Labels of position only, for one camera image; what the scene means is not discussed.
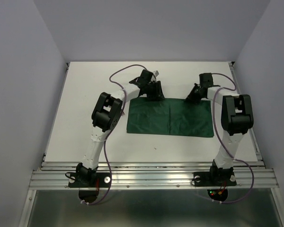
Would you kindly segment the dark green cloth napkin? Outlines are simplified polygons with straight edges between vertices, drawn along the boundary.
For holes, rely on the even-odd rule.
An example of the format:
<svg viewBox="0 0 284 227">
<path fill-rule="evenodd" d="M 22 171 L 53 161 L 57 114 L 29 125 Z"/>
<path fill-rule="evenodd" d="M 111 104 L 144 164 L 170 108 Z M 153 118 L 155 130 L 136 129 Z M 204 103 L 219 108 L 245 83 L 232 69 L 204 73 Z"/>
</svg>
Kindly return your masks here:
<svg viewBox="0 0 284 227">
<path fill-rule="evenodd" d="M 212 138 L 211 102 L 198 104 L 167 98 L 149 101 L 139 97 L 130 101 L 127 133 Z"/>
</svg>

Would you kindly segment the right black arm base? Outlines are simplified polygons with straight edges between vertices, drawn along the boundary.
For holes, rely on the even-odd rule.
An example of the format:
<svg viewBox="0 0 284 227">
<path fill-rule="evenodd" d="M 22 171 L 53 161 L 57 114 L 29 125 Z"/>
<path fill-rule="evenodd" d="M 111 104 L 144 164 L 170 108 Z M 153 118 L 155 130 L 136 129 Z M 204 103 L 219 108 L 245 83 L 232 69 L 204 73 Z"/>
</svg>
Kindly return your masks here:
<svg viewBox="0 0 284 227">
<path fill-rule="evenodd" d="M 211 166 L 207 172 L 193 172 L 191 183 L 196 187 L 236 186 L 233 167 L 228 169 Z"/>
</svg>

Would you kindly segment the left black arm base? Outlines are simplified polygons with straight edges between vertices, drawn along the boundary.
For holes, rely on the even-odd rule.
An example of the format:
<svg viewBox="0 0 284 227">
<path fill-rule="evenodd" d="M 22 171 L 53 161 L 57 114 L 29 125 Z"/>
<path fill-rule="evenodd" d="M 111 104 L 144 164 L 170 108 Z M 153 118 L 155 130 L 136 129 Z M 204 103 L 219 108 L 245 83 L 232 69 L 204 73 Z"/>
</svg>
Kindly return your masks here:
<svg viewBox="0 0 284 227">
<path fill-rule="evenodd" d="M 86 177 L 75 172 L 66 172 L 65 177 L 69 180 L 70 188 L 108 188 L 111 185 L 109 172 L 96 173 L 92 177 Z"/>
</svg>

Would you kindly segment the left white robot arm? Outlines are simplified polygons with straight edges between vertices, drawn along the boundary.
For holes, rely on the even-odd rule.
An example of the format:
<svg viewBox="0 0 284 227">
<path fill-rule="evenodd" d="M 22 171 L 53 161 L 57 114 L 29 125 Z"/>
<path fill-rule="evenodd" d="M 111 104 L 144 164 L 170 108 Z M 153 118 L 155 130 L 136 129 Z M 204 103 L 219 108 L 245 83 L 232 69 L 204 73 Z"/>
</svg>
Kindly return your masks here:
<svg viewBox="0 0 284 227">
<path fill-rule="evenodd" d="M 144 68 L 140 76 L 129 81 L 127 85 L 121 85 L 109 77 L 109 81 L 118 85 L 120 90 L 111 94 L 101 93 L 92 112 L 90 143 L 83 159 L 76 166 L 76 172 L 80 173 L 79 180 L 85 186 L 92 186 L 95 183 L 94 172 L 97 171 L 101 151 L 109 134 L 117 126 L 126 103 L 143 95 L 150 101 L 165 99 L 161 81 L 157 80 L 158 75 L 157 70 L 149 71 Z"/>
</svg>

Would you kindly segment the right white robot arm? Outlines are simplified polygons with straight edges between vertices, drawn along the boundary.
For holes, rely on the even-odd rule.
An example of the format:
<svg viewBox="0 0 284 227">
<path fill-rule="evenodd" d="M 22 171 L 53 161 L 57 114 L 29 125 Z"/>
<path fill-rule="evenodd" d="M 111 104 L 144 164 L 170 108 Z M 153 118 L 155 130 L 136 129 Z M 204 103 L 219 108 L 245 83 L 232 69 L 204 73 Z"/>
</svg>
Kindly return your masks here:
<svg viewBox="0 0 284 227">
<path fill-rule="evenodd" d="M 214 84 L 213 75 L 219 75 L 229 79 L 234 88 Z M 208 173 L 208 179 L 213 184 L 220 184 L 225 180 L 223 170 L 233 168 L 233 161 L 238 161 L 235 155 L 239 143 L 254 125 L 251 97 L 250 95 L 239 94 L 233 79 L 224 74 L 201 73 L 199 75 L 199 83 L 194 84 L 185 102 L 199 104 L 202 99 L 211 100 L 213 102 L 213 127 L 220 142 L 219 151 L 213 160 L 213 166 L 217 168 Z M 221 106 L 222 136 L 219 135 L 217 130 L 217 120 L 215 119 L 216 104 Z"/>
</svg>

